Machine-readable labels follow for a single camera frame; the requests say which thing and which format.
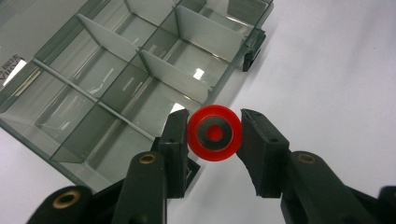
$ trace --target brass screw insert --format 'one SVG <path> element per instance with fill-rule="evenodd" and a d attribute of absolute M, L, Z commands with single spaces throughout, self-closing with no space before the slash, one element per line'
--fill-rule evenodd
<path fill-rule="evenodd" d="M 315 164 L 317 163 L 317 159 L 315 159 L 315 157 L 306 154 L 306 153 L 300 153 L 298 155 L 298 160 L 302 161 L 303 163 L 308 163 L 308 164 Z"/>
<path fill-rule="evenodd" d="M 150 164 L 150 163 L 155 162 L 156 159 L 157 158 L 153 154 L 146 154 L 146 155 L 140 157 L 139 161 L 140 161 L 140 163 L 143 163 L 143 164 Z"/>
<path fill-rule="evenodd" d="M 78 190 L 71 189 L 60 196 L 58 196 L 55 201 L 53 201 L 52 206 L 56 209 L 64 209 L 70 207 L 71 205 L 78 202 L 81 194 Z"/>

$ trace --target red roller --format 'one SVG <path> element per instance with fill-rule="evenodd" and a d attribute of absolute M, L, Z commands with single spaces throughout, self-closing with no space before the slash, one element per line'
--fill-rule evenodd
<path fill-rule="evenodd" d="M 207 105 L 196 111 L 188 124 L 191 150 L 207 161 L 223 161 L 241 146 L 242 125 L 229 108 Z"/>

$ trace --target red ring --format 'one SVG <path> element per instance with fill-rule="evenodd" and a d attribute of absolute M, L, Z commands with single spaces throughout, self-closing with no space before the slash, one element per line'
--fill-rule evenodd
<path fill-rule="evenodd" d="M 221 150 L 210 150 L 199 142 L 198 129 L 201 123 L 209 117 L 225 119 L 233 130 L 233 136 L 227 147 Z M 187 137 L 191 150 L 206 161 L 223 161 L 231 157 L 241 146 L 242 125 L 239 118 L 229 108 L 222 105 L 207 105 L 197 110 L 187 125 Z"/>

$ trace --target plastic organizer box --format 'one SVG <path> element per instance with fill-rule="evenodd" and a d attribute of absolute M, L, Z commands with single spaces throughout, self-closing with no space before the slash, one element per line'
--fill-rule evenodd
<path fill-rule="evenodd" d="M 90 0 L 0 91 L 1 126 L 101 190 L 167 116 L 214 101 L 249 65 L 272 0 Z"/>

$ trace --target white background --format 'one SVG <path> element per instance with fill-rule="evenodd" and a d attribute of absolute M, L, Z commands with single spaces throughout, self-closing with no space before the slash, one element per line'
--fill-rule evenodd
<path fill-rule="evenodd" d="M 292 151 L 318 154 L 352 188 L 376 196 L 396 185 L 396 2 L 275 0 L 263 29 L 262 53 L 226 105 L 262 112 Z M 0 223 L 23 223 L 71 183 L 2 130 L 0 139 Z M 280 200 L 256 197 L 236 156 L 198 162 L 168 223 L 284 223 Z"/>

